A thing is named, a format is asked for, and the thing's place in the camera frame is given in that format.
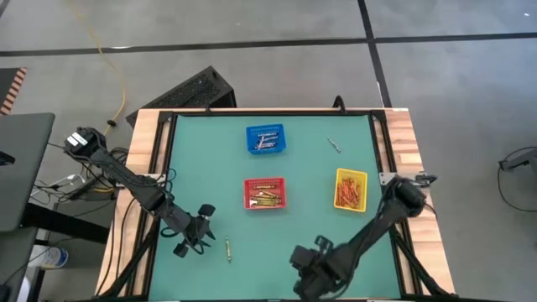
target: black floor stripe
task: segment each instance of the black floor stripe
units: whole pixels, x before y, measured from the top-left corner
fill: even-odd
[[[513,34],[453,34],[418,37],[385,37],[376,38],[375,43],[423,43],[423,42],[454,42],[454,41],[483,41],[498,39],[535,39],[537,33],[513,33]]]
[[[369,54],[371,55],[371,61],[373,62],[373,70],[375,71],[375,77],[377,78],[380,96],[384,106],[391,107],[392,101],[389,98],[388,84],[386,84],[386,79],[384,78],[383,66],[380,63],[380,56],[378,55],[377,45],[375,44],[373,27],[371,26],[371,20],[369,19],[368,8],[366,7],[365,0],[358,0],[358,6],[360,7],[360,14],[362,15],[363,28],[366,31]]]
[[[8,7],[9,1],[11,1],[11,0],[3,0],[2,3],[0,3],[0,18],[2,17],[3,12]]]
[[[180,50],[204,50],[204,49],[247,49],[263,47],[286,47],[286,46],[315,46],[315,45],[347,45],[364,44],[365,38],[337,38],[337,39],[295,39],[276,41],[253,41],[253,42],[224,42],[207,44],[171,44],[154,46],[133,46],[128,48],[104,47],[105,54],[127,54],[140,52],[180,51]],[[43,55],[96,55],[97,48],[90,49],[43,49],[43,50],[14,50],[0,51],[0,57],[13,56],[43,56]]]
[[[427,42],[450,42],[450,41],[483,41],[500,39],[537,39],[537,33],[513,33],[513,34],[463,34],[445,36],[415,36],[415,37],[381,37],[381,38],[335,38],[335,39],[294,39],[277,41],[255,42],[222,42],[201,44],[168,44],[168,45],[145,45],[123,47],[105,47],[105,54],[128,54],[143,52],[165,52],[181,50],[204,50],[204,49],[247,49],[263,47],[286,47],[286,46],[316,46],[316,45],[351,45],[351,44],[397,44],[397,43],[427,43]],[[50,55],[96,55],[97,48],[84,49],[38,49],[38,50],[9,50],[1,51],[0,57],[17,56],[50,56]]]

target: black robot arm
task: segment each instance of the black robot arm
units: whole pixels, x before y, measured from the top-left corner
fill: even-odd
[[[171,235],[167,235],[167,237],[182,233],[185,239],[174,250],[177,256],[184,257],[188,247],[197,253],[203,253],[196,249],[196,245],[199,245],[203,251],[203,246],[209,245],[201,239],[205,235],[214,239],[208,220],[208,217],[215,210],[214,206],[202,205],[198,210],[198,216],[192,216],[184,211],[174,204],[174,196],[157,180],[148,176],[136,175],[119,163],[108,152],[104,135],[96,129],[78,128],[64,143],[64,151],[75,161],[93,164],[106,171],[117,182],[130,190],[144,210],[164,220],[172,231]]]
[[[330,240],[318,236],[319,250],[297,246],[290,262],[298,269],[300,280],[294,292],[305,301],[347,288],[360,257],[395,223],[418,216],[425,196],[409,179],[395,176],[386,186],[375,217],[349,242],[333,247]]]

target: green table surface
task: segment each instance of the green table surface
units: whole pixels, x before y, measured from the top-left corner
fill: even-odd
[[[246,127],[282,123],[287,149],[252,155]],[[362,117],[179,117],[170,168],[177,176],[175,204],[193,215],[201,204],[216,207],[211,229],[216,240],[205,254],[172,251],[181,236],[160,237],[149,299],[298,299],[297,271],[289,259],[296,245],[316,247],[323,235],[347,242],[375,215],[381,197],[367,116]],[[326,138],[333,139],[338,153]],[[367,212],[333,206],[336,169],[368,173]],[[287,207],[246,210],[243,181],[284,177]],[[229,237],[232,262],[227,261]],[[388,235],[360,260],[347,298],[399,298],[394,254]]]

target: yellow object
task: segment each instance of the yellow object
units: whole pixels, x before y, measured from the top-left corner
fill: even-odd
[[[92,191],[99,192],[99,193],[108,193],[108,192],[113,192],[114,190],[115,190],[114,188],[110,188],[110,189],[95,188]]]
[[[99,56],[101,56],[101,58],[105,62],[107,62],[110,65],[110,67],[112,67],[114,72],[116,72],[117,78],[119,79],[119,83],[121,84],[123,98],[121,101],[121,106],[119,107],[119,109],[117,109],[117,112],[114,115],[114,117],[112,117],[112,120],[116,122],[117,117],[123,111],[123,108],[125,107],[125,103],[127,102],[127,89],[125,88],[125,83],[123,82],[123,78],[121,77],[121,74],[119,73],[119,70],[116,68],[116,66],[102,53],[101,45],[99,44],[99,41],[97,41],[97,38],[95,37],[95,34],[93,33],[93,28],[86,22],[86,20],[84,19],[84,16],[82,16],[75,10],[71,0],[67,1],[67,5],[69,6],[70,10],[75,14],[76,18],[86,26],[87,33],[90,35],[91,39],[93,40],[93,43],[95,43],[95,46],[99,50]],[[107,129],[104,131],[105,136],[110,131],[110,128],[111,126],[108,125]]]
[[[341,206],[337,204],[337,193],[338,193],[338,187],[341,188],[344,186],[344,181],[347,181],[347,185],[349,183],[354,184],[354,192],[358,195],[358,205],[357,208],[350,207],[350,206]],[[366,204],[367,204],[367,197],[368,197],[368,174],[365,172],[360,171],[354,171],[349,169],[337,169],[337,176],[336,176],[336,190],[334,192],[334,207],[338,209],[344,209],[349,211],[359,211],[359,212],[365,212],[366,211]]]

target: gray floor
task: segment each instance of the gray floor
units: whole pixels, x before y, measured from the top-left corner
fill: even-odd
[[[105,46],[248,40],[362,38],[354,0],[73,2]],[[530,0],[368,0],[378,37],[505,34],[537,31]],[[11,0],[0,18],[0,50],[92,47],[64,1]],[[432,193],[458,294],[535,301],[535,215],[498,196],[497,162],[535,145],[537,39],[381,44],[378,51],[392,103],[409,107],[425,168],[440,176]],[[127,83],[131,112],[197,71],[213,65],[235,88],[240,107],[325,107],[340,94],[351,107],[382,103],[368,47],[360,45],[222,49],[110,55]],[[121,101],[117,79],[97,55],[0,58],[0,67],[29,68],[14,113],[54,112],[51,141],[76,126],[103,129]],[[109,137],[127,147],[120,122]],[[50,149],[43,180],[79,166]],[[503,175],[506,196],[536,207],[527,169]],[[83,211],[79,206],[65,209]],[[88,217],[106,223],[105,216]],[[71,242],[87,263],[47,274],[42,299],[88,298],[98,275],[98,247]]]

